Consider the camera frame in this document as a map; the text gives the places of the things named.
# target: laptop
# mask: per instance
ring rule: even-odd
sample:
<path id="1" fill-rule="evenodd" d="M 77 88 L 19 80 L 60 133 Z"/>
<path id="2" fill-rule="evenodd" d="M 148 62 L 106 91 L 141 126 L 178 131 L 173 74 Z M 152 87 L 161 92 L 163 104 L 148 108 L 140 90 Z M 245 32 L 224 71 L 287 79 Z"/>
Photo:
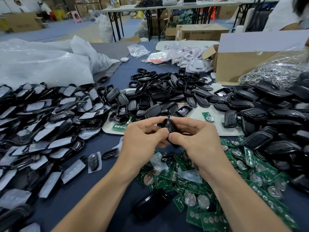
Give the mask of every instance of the laptop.
<path id="1" fill-rule="evenodd" d="M 183 0 L 183 5 L 196 4 L 196 0 Z"/>

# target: floor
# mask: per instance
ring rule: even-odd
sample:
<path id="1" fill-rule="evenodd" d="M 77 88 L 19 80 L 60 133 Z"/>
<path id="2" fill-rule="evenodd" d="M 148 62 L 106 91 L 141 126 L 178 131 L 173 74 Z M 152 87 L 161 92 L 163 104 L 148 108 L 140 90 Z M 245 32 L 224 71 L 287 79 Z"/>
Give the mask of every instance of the floor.
<path id="1" fill-rule="evenodd" d="M 121 38 L 129 38 L 134 36 L 140 22 L 141 19 L 131 19 L 129 15 L 122 16 L 124 37 L 121 33 Z M 211 21 L 211 23 L 219 23 L 220 25 L 228 29 L 231 29 L 233 26 L 233 24 L 226 23 L 226 20 L 214 20 Z M 49 28 L 32 32 L 7 34 L 0 31 L 0 41 L 6 41 L 12 38 L 19 38 L 26 41 L 50 42 L 72 39 L 74 35 L 83 38 L 85 41 L 90 41 L 93 39 L 99 39 L 100 37 L 98 24 L 95 22 L 91 22 L 89 19 L 83 19 L 82 23 L 74 23 L 73 20 L 64 20 L 58 22 L 51 22 L 48 23 L 48 25 Z M 115 22 L 113 22 L 113 27 L 116 35 L 116 40 L 118 41 Z M 157 37 L 154 36 L 151 41 L 157 41 Z"/>

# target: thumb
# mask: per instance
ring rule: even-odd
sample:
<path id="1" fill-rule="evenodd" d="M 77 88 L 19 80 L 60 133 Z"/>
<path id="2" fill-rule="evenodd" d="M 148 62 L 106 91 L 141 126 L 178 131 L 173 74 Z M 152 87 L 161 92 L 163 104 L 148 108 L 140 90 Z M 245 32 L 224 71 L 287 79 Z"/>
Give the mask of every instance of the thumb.
<path id="1" fill-rule="evenodd" d="M 176 145 L 180 145 L 182 147 L 184 147 L 186 145 L 186 139 L 188 136 L 182 135 L 181 133 L 170 133 L 168 136 L 168 140 Z"/>
<path id="2" fill-rule="evenodd" d="M 161 128 L 154 134 L 150 134 L 150 135 L 157 143 L 159 143 L 161 140 L 168 138 L 169 133 L 170 132 L 168 131 L 167 128 Z"/>

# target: pink stool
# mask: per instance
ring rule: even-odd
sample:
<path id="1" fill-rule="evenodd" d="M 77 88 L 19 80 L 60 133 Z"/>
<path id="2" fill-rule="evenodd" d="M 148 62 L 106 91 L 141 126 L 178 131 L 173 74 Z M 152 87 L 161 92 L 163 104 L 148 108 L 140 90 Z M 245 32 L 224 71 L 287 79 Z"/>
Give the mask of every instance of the pink stool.
<path id="1" fill-rule="evenodd" d="M 82 19 L 79 16 L 79 13 L 77 11 L 71 11 L 72 18 L 74 20 L 74 23 L 82 22 Z"/>

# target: table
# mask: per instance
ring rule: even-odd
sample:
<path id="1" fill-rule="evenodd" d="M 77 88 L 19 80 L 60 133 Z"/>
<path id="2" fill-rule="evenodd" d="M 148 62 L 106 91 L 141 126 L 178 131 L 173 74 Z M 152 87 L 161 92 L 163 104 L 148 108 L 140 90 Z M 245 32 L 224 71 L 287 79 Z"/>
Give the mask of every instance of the table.
<path id="1" fill-rule="evenodd" d="M 208 18 L 208 23 L 210 22 L 210 16 L 212 12 L 215 10 L 215 6 L 223 6 L 223 5 L 235 5 L 237 2 L 228 0 L 228 1 L 197 1 L 196 4 L 193 5 L 172 5 L 172 6 L 155 6 L 155 7 L 141 7 L 141 8 L 135 8 L 135 5 L 124 5 L 120 6 L 119 8 L 106 8 L 102 12 L 107 13 L 109 18 L 110 14 L 113 13 L 114 16 L 117 15 L 117 13 L 120 12 L 127 12 L 127 11 L 143 11 L 144 15 L 147 18 L 147 28 L 148 28 L 148 39 L 150 41 L 151 36 L 152 36 L 152 18 L 151 18 L 151 11 L 156 10 L 157 11 L 157 16 L 158 16 L 158 39 L 160 40 L 160 35 L 161 35 L 161 13 L 164 9 L 168 10 L 177 10 L 177 9 L 193 9 L 193 19 L 192 19 L 192 24 L 198 23 L 199 22 L 199 16 L 200 16 L 200 10 L 201 8 L 204 8 L 203 13 L 202 13 L 202 19 L 201 23 L 206 23 L 207 18 Z M 118 34 L 118 40 L 121 39 L 120 36 L 120 30 L 119 30 L 119 25 L 118 22 L 115 21 L 116 25 L 116 30 Z"/>
<path id="2" fill-rule="evenodd" d="M 155 44 L 151 42 L 140 42 L 147 50 L 154 51 Z M 119 89 L 128 88 L 128 83 L 131 81 L 130 76 L 136 74 L 136 69 L 141 67 L 149 71 L 156 70 L 158 73 L 176 72 L 179 67 L 171 65 L 170 62 L 166 66 L 158 66 L 148 63 L 142 63 L 141 59 L 146 59 L 142 56 L 139 59 L 134 59 L 131 55 L 130 60 L 122 63 L 115 71 L 107 84 L 113 84 Z M 63 169 L 67 169 L 82 155 L 89 156 L 92 153 L 100 151 L 104 153 L 111 150 L 119 143 L 120 135 L 110 135 L 101 133 L 99 136 L 88 140 L 84 149 L 75 157 L 62 165 Z M 171 145 L 164 149 L 166 152 L 172 152 L 174 149 Z M 58 222 L 79 202 L 80 199 L 100 180 L 114 165 L 116 158 L 111 158 L 103 161 L 102 170 L 88 174 L 83 171 L 76 179 L 68 185 L 62 187 L 56 194 L 46 200 L 39 199 L 35 208 L 36 211 L 29 223 L 37 222 L 41 225 L 42 232 L 51 231 Z M 171 202 L 159 215 L 146 223 L 137 223 L 134 216 L 130 213 L 132 205 L 138 200 L 149 194 L 149 188 L 133 181 L 127 188 L 122 197 L 119 206 L 110 222 L 107 231 L 110 232 L 202 232 L 202 229 L 193 226 L 186 222 L 187 211 L 179 212 L 176 205 Z M 288 187 L 283 193 L 285 199 L 283 202 L 290 208 L 290 212 L 296 219 L 302 231 L 308 231 L 309 228 L 309 195 L 305 195 Z"/>
<path id="3" fill-rule="evenodd" d="M 238 8 L 238 12 L 236 15 L 236 19 L 233 25 L 233 28 L 236 25 L 236 21 L 238 19 L 238 15 L 242 14 L 242 17 L 240 19 L 240 25 L 243 25 L 243 23 L 245 22 L 246 16 L 247 16 L 247 12 L 250 8 L 253 8 L 257 5 L 257 0 L 234 0 L 235 2 L 239 3 L 239 8 Z M 261 0 L 260 8 L 261 10 L 270 10 L 272 9 L 280 0 Z"/>

